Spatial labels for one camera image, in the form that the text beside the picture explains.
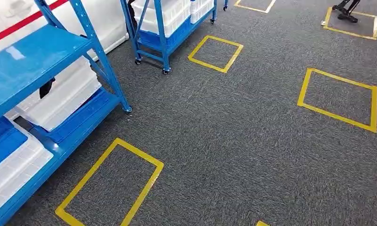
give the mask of red stripe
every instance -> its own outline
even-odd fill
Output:
[[[51,10],[61,6],[62,4],[64,4],[65,2],[67,2],[68,0],[58,0],[54,3],[52,3],[49,7]],[[39,19],[43,14],[41,13],[41,11],[39,12],[36,12],[34,14],[32,14],[31,16],[21,20],[20,22],[12,25],[11,27],[3,30],[0,32],[0,40],[9,36],[10,34],[16,32],[17,30],[21,29],[22,27],[28,25],[29,23]]]

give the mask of black object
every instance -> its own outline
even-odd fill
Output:
[[[351,0],[343,0],[339,5],[335,5],[332,7],[333,10],[339,10],[342,14],[338,15],[338,19],[340,20],[349,20],[352,23],[357,23],[358,19],[351,15],[353,10],[357,7],[360,0],[353,0],[352,4],[348,9],[345,9],[345,5],[348,4]]]
[[[137,21],[136,19],[134,18],[135,14],[134,14],[134,9],[133,7],[131,6],[131,4],[134,2],[135,0],[128,0],[128,3],[127,3],[127,7],[128,7],[128,12],[130,13],[130,19],[131,19],[131,22],[133,23],[133,29],[134,31],[132,31],[132,33],[135,35],[135,32],[137,30]]]
[[[50,81],[46,82],[42,87],[40,87],[40,99],[43,99],[47,95],[52,87],[52,83],[55,82],[55,78],[52,78]]]

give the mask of yellow tape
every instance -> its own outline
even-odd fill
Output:
[[[258,221],[258,222],[256,223],[256,226],[269,226],[269,225],[266,224],[266,223],[264,223],[264,222],[262,222],[262,221]]]
[[[221,42],[224,42],[224,43],[238,47],[238,49],[235,51],[235,53],[233,54],[233,56],[231,57],[231,59],[228,61],[227,65],[224,68],[220,68],[220,67],[205,63],[203,61],[200,61],[200,60],[197,60],[197,59],[194,58],[194,55],[198,52],[198,50],[203,46],[203,44],[205,44],[206,40],[208,40],[208,39],[214,39],[214,40],[221,41]],[[214,37],[214,36],[211,36],[211,35],[207,35],[207,36],[204,37],[204,39],[201,40],[201,42],[199,42],[198,46],[195,47],[195,49],[189,54],[188,59],[190,61],[195,62],[197,64],[200,64],[202,66],[209,67],[209,68],[212,68],[214,70],[217,70],[217,71],[220,71],[220,72],[223,72],[223,73],[227,73],[228,69],[230,69],[230,67],[232,66],[234,61],[237,59],[237,57],[240,54],[243,47],[244,46],[239,44],[239,43],[232,42],[232,41],[225,40],[225,39],[221,39],[221,38]]]
[[[261,9],[257,9],[257,8],[251,8],[251,7],[247,7],[247,6],[242,6],[242,5],[240,5],[241,0],[237,0],[235,2],[234,6],[241,7],[241,8],[246,8],[246,9],[250,9],[250,10],[258,11],[258,12],[262,12],[262,13],[269,13],[270,10],[271,10],[271,8],[273,7],[275,1],[276,0],[272,0],[272,2],[269,4],[269,6],[267,7],[266,10],[261,10]]]
[[[350,84],[353,84],[353,85],[356,85],[356,86],[360,86],[360,87],[364,87],[366,89],[370,89],[371,90],[371,119],[370,119],[370,125],[365,125],[363,123],[360,123],[360,122],[357,122],[357,121],[354,121],[354,120],[351,120],[351,119],[339,116],[337,114],[334,114],[334,113],[331,113],[331,112],[327,112],[327,111],[322,110],[320,108],[317,108],[317,107],[305,104],[304,103],[304,99],[305,99],[307,86],[309,84],[310,76],[311,76],[312,72],[320,73],[320,74],[326,75],[328,77],[331,77],[331,78],[334,78],[334,79],[337,79],[337,80],[340,80],[340,81],[344,81],[344,82],[347,82],[347,83],[350,83]],[[333,74],[330,74],[330,73],[327,73],[327,72],[324,72],[324,71],[320,71],[320,70],[315,69],[315,68],[308,68],[307,71],[306,71],[305,79],[304,79],[303,84],[302,84],[301,92],[299,94],[297,105],[305,107],[305,108],[310,109],[312,111],[324,114],[324,115],[329,116],[331,118],[344,121],[344,122],[352,124],[354,126],[357,126],[357,127],[360,127],[360,128],[363,128],[363,129],[366,129],[366,130],[369,130],[369,131],[372,131],[374,133],[377,132],[377,87],[376,86],[369,86],[369,85],[366,85],[366,84],[363,84],[363,83],[360,83],[360,82],[356,82],[356,81],[352,81],[352,80],[349,80],[349,79],[345,79],[345,78],[342,78],[342,77],[339,77],[339,76],[336,76],[336,75],[333,75]]]
[[[136,214],[138,208],[143,203],[144,198],[147,196],[149,190],[155,183],[156,179],[158,178],[160,172],[163,169],[163,163],[152,156],[148,155],[147,153],[135,148],[131,144],[121,140],[120,138],[115,139],[112,144],[106,149],[103,155],[97,160],[97,162],[91,167],[91,169],[87,172],[87,174],[80,180],[80,182],[75,186],[75,188],[71,191],[71,193],[65,198],[64,201],[58,206],[55,210],[55,214],[57,214],[62,220],[72,226],[84,226],[78,219],[74,218],[72,215],[68,214],[65,211],[66,206],[72,201],[72,199],[77,195],[77,193],[82,189],[82,187],[87,183],[90,177],[96,172],[99,166],[104,162],[104,160],[108,157],[108,155],[115,149],[116,145],[121,145],[122,147],[128,149],[129,151],[133,152],[134,154],[138,155],[139,157],[147,160],[148,162],[152,163],[156,166],[155,171],[153,172],[151,178],[145,185],[144,189],[141,191],[140,195],[137,197],[136,201],[134,202],[133,206],[131,207],[130,211],[127,213],[125,218],[123,219],[121,226],[128,226],[130,221],[133,219],[134,215]]]
[[[360,13],[360,12],[352,12],[352,13],[358,14],[358,15],[374,17],[373,36],[366,36],[366,35],[356,34],[356,33],[352,33],[352,32],[346,32],[346,31],[342,31],[340,29],[335,29],[335,28],[332,28],[332,27],[328,27],[329,19],[331,17],[331,12],[332,12],[332,7],[329,7],[328,10],[327,10],[327,14],[326,14],[325,20],[324,20],[325,21],[325,25],[323,26],[324,29],[327,29],[327,30],[330,30],[330,31],[334,31],[334,32],[343,33],[343,34],[349,34],[349,35],[360,37],[360,38],[365,38],[365,39],[370,39],[370,40],[377,40],[377,16],[371,15],[371,14],[366,14],[366,13]]]

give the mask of shelf level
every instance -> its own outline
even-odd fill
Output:
[[[71,155],[84,139],[102,122],[102,120],[118,105],[120,99],[108,93],[110,99],[92,117],[88,118],[72,134],[59,144],[48,137],[31,130],[31,133],[54,154],[54,157],[34,175],[11,199],[0,208],[0,226],[4,225],[15,212],[36,192],[37,189],[53,174],[53,172]]]
[[[0,51],[0,117],[91,48],[91,40],[45,25]]]
[[[199,21],[197,21],[195,24],[191,24],[190,28],[186,30],[185,34],[181,37],[181,39],[179,39],[179,41],[177,41],[173,46],[166,49],[168,56],[170,56],[181,45],[181,43],[183,43],[183,41],[185,41],[187,37],[190,36],[191,33],[193,33],[206,18],[208,18],[208,16],[213,12],[213,10],[215,10],[215,6],[208,13],[206,13]],[[138,43],[140,45],[162,52],[161,45],[143,44],[140,39],[138,40]]]

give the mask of black foot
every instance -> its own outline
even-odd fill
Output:
[[[338,19],[340,20],[349,20],[351,23],[357,23],[358,19],[351,15],[339,14]]]

